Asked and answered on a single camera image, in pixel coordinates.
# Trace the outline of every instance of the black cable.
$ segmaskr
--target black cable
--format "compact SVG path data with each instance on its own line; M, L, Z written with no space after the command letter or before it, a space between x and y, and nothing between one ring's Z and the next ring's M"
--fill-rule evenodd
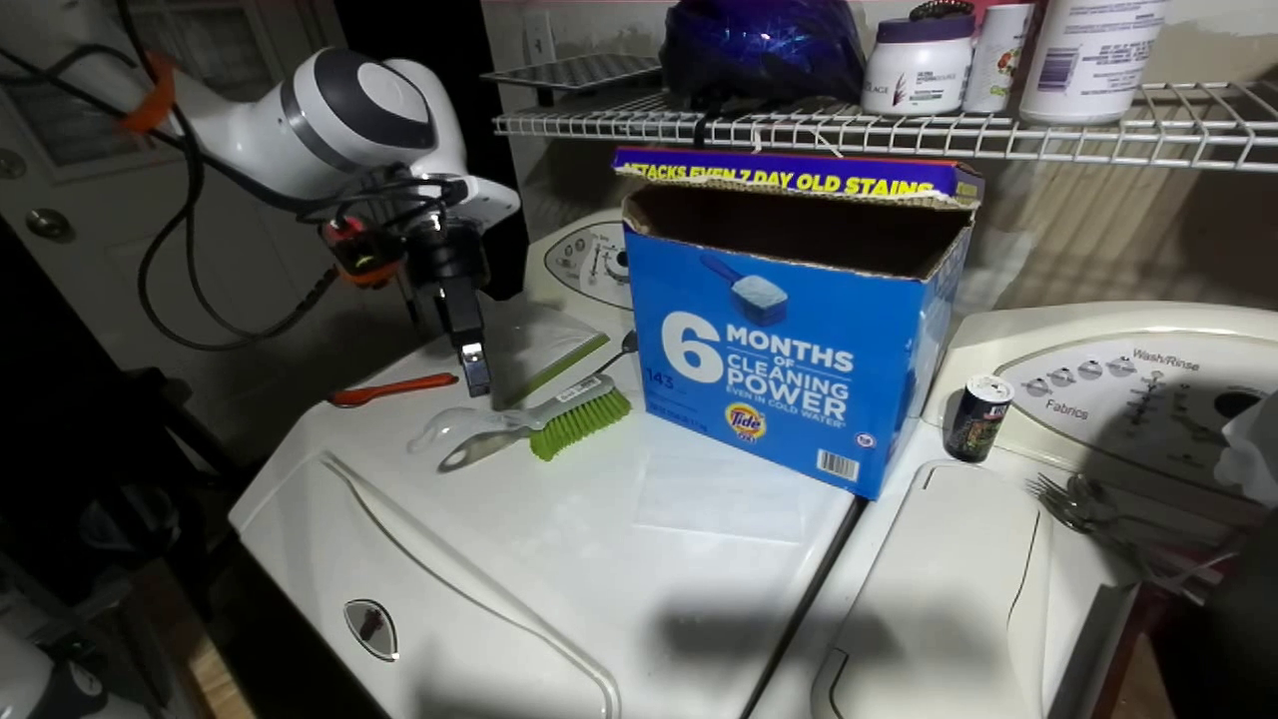
M423 328L423 316L415 312L415 300L411 300L411 288L407 288L403 272L395 272L395 288L399 288L407 324L411 324L411 328Z
M140 40L140 32L136 32L136 20L132 20L128 0L116 0L116 16L120 16L120 28L124 28L132 52L140 56L140 64L148 68L148 76L152 76L152 84L156 84L160 76L156 76L156 68L152 68L148 56L144 56L144 40ZM240 352L240 348L252 348L256 340L284 336L288 328L296 328L296 324L323 300L323 292L335 284L339 272L327 268L327 272L312 284L312 292L308 292L284 320L276 320L272 328L264 328L264 332L236 328L236 324L208 300L204 280L200 280L200 264L196 264L196 204L200 204L200 196L204 196L204 148L200 148L200 136L196 136L196 128L192 128L192 120L188 120L188 112L184 112L180 104L172 104L172 116L176 116L176 124L180 124L180 132L184 132L180 152L184 152L184 160L188 160L188 196L184 196L184 204L176 208L176 216L152 236L152 244L148 244L148 252L144 252L144 264L140 264L140 276L136 276L136 292L140 292L140 304L144 304L148 320L152 320L168 340L176 340L176 344L184 344L184 348L196 348L196 352ZM224 332L236 336L236 340L228 340L228 344L200 344L200 340L188 340L188 336L172 332L172 328L164 324L164 316L156 312L156 304L152 304L152 268L156 268L156 256L160 256L160 248L172 240L172 232L176 232L180 224L184 224L184 248L188 248L188 284L192 284L192 292L196 292L196 304L200 304Z
M52 84L52 80L60 80L68 68L76 68L80 60L88 60L88 56L112 56L112 60L120 60L120 64L128 64L128 68L136 68L136 60L132 56L124 56L124 52L116 52L116 48L108 48L108 44L80 44L80 48L72 48L64 60L56 60L56 64L48 64L48 68L24 68L24 76L0 76L0 84Z
M36 80L60 88L64 96L76 96L80 104L88 104L88 108L96 108L96 112L104 112L104 116L120 116L116 104L104 104L100 96L92 96L92 92L60 80L60 76L48 76L44 68L28 64L24 56L16 56L16 52L8 52L8 48L0 48L0 60L16 64L24 76L36 76Z

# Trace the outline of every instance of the white washing machine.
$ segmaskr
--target white washing machine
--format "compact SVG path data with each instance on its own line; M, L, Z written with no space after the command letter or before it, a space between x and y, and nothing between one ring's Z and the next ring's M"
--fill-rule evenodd
M990 455L959 463L943 447L955 395L986 375L1018 399ZM1042 483L1090 487L1106 527L1146 547L1230 547L1270 507L1218 483L1222 427L1274 391L1274 312L1074 304L970 316L895 459L891 495L855 527L891 527L887 543L847 543L755 715L1090 715L1134 567L1042 511Z
M487 324L539 344L535 360L595 328L607 336L543 391L603 363L627 332L619 216L535 244L527 300L491 308ZM986 463L947 459L943 395L970 375L1038 383L1118 356L1130 375L1086 371L1050 395L1026 391ZM451 352L435 344L375 379L443 367ZM1110 575L1090 571L1102 567L1090 543L1050 531L1026 475L1062 479L1102 447L1114 479L1178 475L1174 487L1194 491L1190 463L1210 467L1218 447L1166 455L1162 431L1182 419L1210 431L1210 395L1278 387L1278 324L1178 304L974 320L867 511L847 491L643 415L635 356L611 379L635 411L555 463L507 447L447 475L431 435L475 411L463 387L320 403L232 523L395 719L795 719L907 699L927 711L962 695L982 699L970 715L1034 715ZM1254 511L1198 491L1222 511ZM935 651L943 663L978 651L982 663L955 679Z
M531 248L527 300L487 308L495 352L551 363L627 332L619 216ZM431 344L375 379L451 371ZM232 507L232 527L395 719L739 715L855 499L631 411L555 463L507 447L439 475L463 387L312 407Z

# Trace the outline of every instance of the tool on counter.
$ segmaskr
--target tool on counter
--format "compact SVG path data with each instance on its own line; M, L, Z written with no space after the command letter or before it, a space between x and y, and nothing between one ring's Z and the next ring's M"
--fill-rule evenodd
M363 407L379 395L403 395L403 391L427 391L427 387L447 387L455 383L455 371L431 371L431 375L411 375L411 379L395 379L395 383L363 383L363 387L343 387L335 395L327 395L331 407Z
M539 407L507 411L499 431L475 431L455 451L443 455L439 471L459 471L479 463L483 455L503 451L507 443L527 439L531 455L555 459L567 443L623 419L631 399L607 379L587 375L563 395L551 395Z
M607 336L575 324L571 316L551 316L547 308L527 308L495 316L499 328L487 336L491 356L491 407L519 407L539 387L555 383L567 367L595 356Z

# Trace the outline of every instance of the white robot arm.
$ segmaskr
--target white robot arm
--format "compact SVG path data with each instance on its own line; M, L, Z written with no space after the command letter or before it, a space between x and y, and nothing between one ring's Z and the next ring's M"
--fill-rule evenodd
M100 0L4 0L0 8L0 48L28 72L88 44L132 56L128 32ZM156 92L140 68L108 52L68 64L60 80L120 116ZM391 244L403 248L415 296L435 304L471 395L487 395L479 236L515 216L519 196L467 176L459 116L431 68L320 48L256 104L224 100L184 72L172 72L172 100L200 156L280 208L335 208L367 176L411 188L415 216L395 224ZM184 124L168 112L152 132L180 140Z

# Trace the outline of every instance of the cardboard box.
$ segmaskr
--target cardboard box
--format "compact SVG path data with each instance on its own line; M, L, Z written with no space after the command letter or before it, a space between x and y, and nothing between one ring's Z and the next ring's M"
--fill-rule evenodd
M647 411L879 499L951 340L974 176L671 148L615 172L647 180L627 200Z

